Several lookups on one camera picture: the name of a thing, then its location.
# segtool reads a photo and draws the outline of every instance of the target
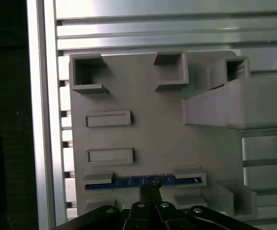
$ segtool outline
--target metal slat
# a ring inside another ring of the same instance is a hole
[[[76,181],[74,178],[65,179],[65,189],[66,189],[66,201],[67,202],[76,202]]]
[[[277,230],[277,224],[259,224],[255,227],[261,230]]]
[[[69,86],[60,87],[61,111],[70,111],[70,91]]]
[[[44,3],[27,1],[34,158],[38,224],[42,230],[55,226],[53,173],[50,150],[49,108],[46,73]]]
[[[58,52],[56,49],[56,16],[55,0],[44,0],[45,13],[45,40],[46,40],[46,72],[48,82],[48,103],[50,120],[46,126],[50,127],[52,173],[55,202],[55,224],[60,225],[67,221],[65,203],[65,177],[62,154],[61,112],[58,76]]]
[[[71,117],[67,116],[67,117],[62,117],[62,127],[63,128],[71,128]]]
[[[64,148],[63,155],[64,155],[65,172],[74,172],[75,165],[74,165],[74,158],[73,158],[73,148]]]
[[[232,49],[239,56],[250,59],[251,71],[277,70],[277,47]]]
[[[277,159],[277,136],[243,138],[243,160]]]
[[[165,1],[162,0],[58,0],[57,19],[123,17],[137,15],[212,14],[277,11],[277,1]]]
[[[77,209],[76,208],[67,208],[67,217],[68,219],[73,219],[78,217]]]
[[[252,190],[277,189],[277,165],[244,168],[244,184]]]
[[[62,131],[62,140],[63,141],[72,141],[72,131],[71,130],[63,130]]]
[[[253,30],[277,30],[277,16],[271,18],[231,18],[226,19],[205,19],[200,20],[157,20],[157,21],[138,21],[130,20],[118,23],[101,24],[75,24],[63,23],[57,27],[58,38],[74,37],[104,37],[120,35],[139,35],[139,34],[169,34],[169,33],[225,33]]]
[[[58,57],[58,76],[60,80],[69,80],[69,56]]]
[[[258,195],[257,206],[258,207],[277,206],[277,194]]]
[[[231,44],[242,41],[250,42],[273,42],[277,41],[277,30],[268,31],[244,31],[225,33],[173,33],[173,34],[151,34],[133,36],[113,37],[91,37],[91,38],[68,38],[58,39],[57,48],[87,49],[104,47],[133,47],[133,46],[168,46],[177,44]]]
[[[257,219],[274,219],[277,218],[277,206],[257,208]]]

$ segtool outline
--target screw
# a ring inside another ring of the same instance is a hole
[[[114,212],[114,209],[109,208],[109,209],[107,209],[105,212],[106,212],[106,213],[112,213],[112,212]]]
[[[161,206],[162,207],[169,207],[169,204],[168,203],[162,203]]]
[[[197,208],[194,209],[194,212],[195,213],[202,213],[202,209],[197,207]]]

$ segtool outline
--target blue circuit board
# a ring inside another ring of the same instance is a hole
[[[111,184],[87,184],[85,189],[109,189],[109,188],[133,188],[143,184],[152,184],[153,181],[160,181],[162,185],[199,184],[200,177],[177,179],[173,174],[115,177]]]

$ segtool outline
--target black background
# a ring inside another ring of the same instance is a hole
[[[0,162],[7,204],[0,230],[38,229],[29,71],[26,1],[0,0]]]

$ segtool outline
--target raised rectangular pad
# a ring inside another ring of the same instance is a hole
[[[83,179],[85,184],[110,184],[114,172],[103,172],[98,174],[86,174]]]
[[[129,110],[90,112],[86,114],[87,127],[123,126],[130,124],[131,112]]]
[[[94,149],[88,150],[88,162],[95,166],[133,163],[133,149]]]

